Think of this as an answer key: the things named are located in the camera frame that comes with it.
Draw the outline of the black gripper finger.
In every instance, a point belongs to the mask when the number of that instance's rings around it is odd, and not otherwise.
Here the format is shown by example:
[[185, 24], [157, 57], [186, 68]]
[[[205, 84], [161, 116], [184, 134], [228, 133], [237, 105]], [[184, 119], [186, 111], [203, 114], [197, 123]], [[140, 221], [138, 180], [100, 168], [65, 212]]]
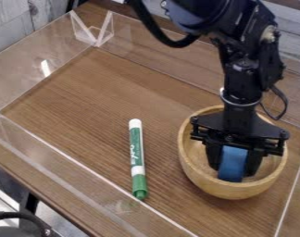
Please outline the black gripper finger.
[[244, 171], [245, 177], [252, 177], [257, 174], [259, 167], [263, 162], [263, 158], [264, 158], [264, 151], [263, 150], [249, 150], [248, 151], [248, 156], [247, 156], [247, 161], [245, 161], [245, 171]]
[[220, 169], [223, 162], [223, 146], [216, 143], [208, 143], [207, 145], [207, 154], [209, 159], [209, 166], [215, 169]]

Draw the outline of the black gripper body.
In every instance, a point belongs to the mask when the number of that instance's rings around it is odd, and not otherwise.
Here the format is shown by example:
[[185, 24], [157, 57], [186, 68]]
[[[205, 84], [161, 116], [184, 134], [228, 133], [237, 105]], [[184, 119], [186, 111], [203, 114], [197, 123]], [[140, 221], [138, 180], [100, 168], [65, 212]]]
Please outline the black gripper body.
[[216, 143], [240, 149], [263, 150], [264, 156], [284, 156], [288, 131], [267, 121], [256, 109], [225, 105], [190, 118], [192, 138], [204, 146]]

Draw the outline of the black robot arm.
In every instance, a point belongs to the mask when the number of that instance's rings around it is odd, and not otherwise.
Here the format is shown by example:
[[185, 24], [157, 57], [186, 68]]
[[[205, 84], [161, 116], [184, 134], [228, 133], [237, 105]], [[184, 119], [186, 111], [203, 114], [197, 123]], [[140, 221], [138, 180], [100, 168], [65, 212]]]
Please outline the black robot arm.
[[280, 31], [275, 14], [260, 0], [162, 0], [161, 7], [186, 37], [173, 40], [160, 28], [142, 0], [128, 0], [153, 36], [182, 48], [207, 35], [219, 48], [225, 86], [225, 108], [190, 118], [192, 138], [207, 147], [209, 166], [219, 178], [240, 182], [253, 176], [269, 155], [283, 156], [291, 134], [257, 113], [263, 94], [283, 92]]

